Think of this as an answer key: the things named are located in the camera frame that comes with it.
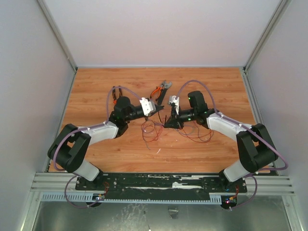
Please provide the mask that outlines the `black zip tie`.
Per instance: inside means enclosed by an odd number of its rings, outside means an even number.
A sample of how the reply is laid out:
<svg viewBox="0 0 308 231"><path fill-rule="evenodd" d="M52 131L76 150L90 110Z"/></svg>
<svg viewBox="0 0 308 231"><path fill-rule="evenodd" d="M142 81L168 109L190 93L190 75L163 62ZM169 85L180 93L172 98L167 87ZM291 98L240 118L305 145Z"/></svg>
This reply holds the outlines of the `black zip tie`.
<svg viewBox="0 0 308 231"><path fill-rule="evenodd" d="M166 127L166 121L167 121L167 115L162 114L161 112L158 112L158 118L160 124L165 128Z"/></svg>

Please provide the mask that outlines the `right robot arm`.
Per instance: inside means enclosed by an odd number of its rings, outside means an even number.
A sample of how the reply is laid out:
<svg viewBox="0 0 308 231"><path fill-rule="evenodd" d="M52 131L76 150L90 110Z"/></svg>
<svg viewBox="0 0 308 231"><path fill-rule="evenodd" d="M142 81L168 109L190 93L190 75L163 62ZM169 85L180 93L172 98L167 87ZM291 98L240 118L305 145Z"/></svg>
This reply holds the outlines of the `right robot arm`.
<svg viewBox="0 0 308 231"><path fill-rule="evenodd" d="M184 123L194 121L237 143L239 160L222 171L222 177L218 179L221 190L229 192L235 187L238 179L253 174L278 159L274 144L264 125L241 124L213 108L208 108L200 91L190 92L188 99L191 108L181 110L179 97L169 98L171 113L165 122L165 128L183 129Z"/></svg>

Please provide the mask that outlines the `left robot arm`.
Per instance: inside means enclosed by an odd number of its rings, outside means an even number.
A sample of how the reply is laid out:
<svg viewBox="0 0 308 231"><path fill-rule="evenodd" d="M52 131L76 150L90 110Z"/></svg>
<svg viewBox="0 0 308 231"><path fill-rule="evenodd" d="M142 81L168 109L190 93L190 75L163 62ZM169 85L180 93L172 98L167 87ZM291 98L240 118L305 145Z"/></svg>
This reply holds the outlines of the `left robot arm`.
<svg viewBox="0 0 308 231"><path fill-rule="evenodd" d="M139 118L150 117L164 107L148 98L142 98L139 106L131 104L126 96L119 97L108 121L91 127L76 127L67 124L48 150L48 157L64 171L85 178L93 190L103 186L100 169L85 160L90 145L122 136L128 129L128 123Z"/></svg>

